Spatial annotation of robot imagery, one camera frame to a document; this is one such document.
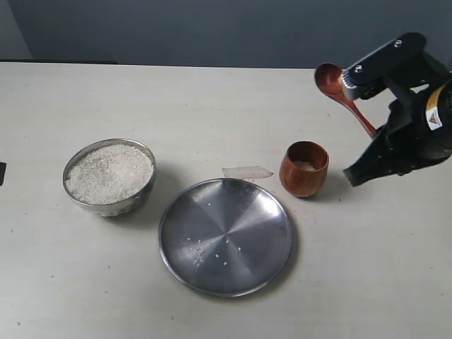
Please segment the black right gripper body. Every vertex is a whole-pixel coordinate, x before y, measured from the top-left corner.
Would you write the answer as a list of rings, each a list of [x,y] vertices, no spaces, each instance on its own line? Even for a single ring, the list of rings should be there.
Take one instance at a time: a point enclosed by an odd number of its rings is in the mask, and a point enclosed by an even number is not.
[[[427,103],[435,90],[451,80],[448,69],[426,52],[414,56],[383,77],[395,95],[381,137],[379,164],[433,166],[451,156],[439,141],[440,129],[427,122]]]

